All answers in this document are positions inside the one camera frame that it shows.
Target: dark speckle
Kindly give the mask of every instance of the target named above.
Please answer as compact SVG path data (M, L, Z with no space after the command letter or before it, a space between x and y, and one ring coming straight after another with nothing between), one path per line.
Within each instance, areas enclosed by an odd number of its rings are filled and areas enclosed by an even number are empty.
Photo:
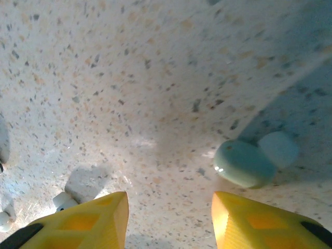
M150 67L151 67L151 60L147 60L147 59L145 59L144 64L145 64L145 68L146 68L146 69L150 69Z
M39 19L39 14L34 14L33 15L33 20L37 21Z
M309 111L309 114L314 114L317 111L317 109L312 109Z
M15 56L16 59L19 59L19 57L20 57L20 56L16 53L15 50L13 50L13 51L11 52L11 54L12 54L13 56Z
M239 120L238 119L236 119L235 121L234 121L234 123L232 124L232 126L230 127L230 130L235 130L237 127L238 127L238 125L239 125Z
M274 77L274 78L281 78L281 77L282 77L282 74L281 74L281 73L276 73L273 77Z
M291 67L291 63L290 63L290 62L284 63L284 64L281 65L281 67L282 67L283 69L290 68L290 67Z
M197 113L199 111L199 105L201 104L201 99L196 99L192 105L192 112Z
M188 65L197 66L197 63L198 63L197 58L195 58L192 55L188 56Z
M98 63L99 62L99 57L100 57L100 54L97 54L94 58L94 62L95 63Z
M254 35L255 38L259 38L264 34L265 30L262 30L260 32L258 32L256 35Z
M327 96L327 93L322 88L317 88L314 92L321 97Z
M219 16L219 14L222 12L222 9L219 9L216 11L216 13L214 13L214 18L217 18L217 16Z
M221 0L207 0L207 3L211 6L216 5L219 3Z
M73 97L72 100L77 104L79 103L79 97L78 96Z
M264 120L262 121L261 123L265 128L269 127L271 125L270 121L269 120Z
M306 100L311 100L311 97L312 97L312 94L311 93L308 93L307 95L306 95Z
M220 105L220 104L222 104L222 103L224 103L223 100L216 100L216 105Z
M197 173L200 173L202 176L205 176L205 170L202 168L199 168Z
M307 92L308 91L308 87L301 87L301 86L298 86L297 87L297 91L299 92L299 93L305 93L305 92Z

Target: terrazzo floor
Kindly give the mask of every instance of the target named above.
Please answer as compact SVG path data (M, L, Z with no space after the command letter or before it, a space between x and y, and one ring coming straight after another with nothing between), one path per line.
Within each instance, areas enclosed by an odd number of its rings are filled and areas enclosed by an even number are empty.
M127 248L216 248L212 193L332 230L332 2L0 0L0 200L5 239L80 201L129 195ZM283 130L301 149L241 189L218 146Z

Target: white plastic part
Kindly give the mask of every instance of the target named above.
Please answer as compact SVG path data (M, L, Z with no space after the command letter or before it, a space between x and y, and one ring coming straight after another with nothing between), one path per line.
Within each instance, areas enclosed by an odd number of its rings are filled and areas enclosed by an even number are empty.
M53 198L54 206L56 206L57 212L68 209L72 206L78 205L78 203L66 192L61 192Z
M281 131L264 136L258 146L265 156L279 169L284 169L296 161L298 146Z
M0 213L0 232L8 232L12 227L12 221L6 212Z

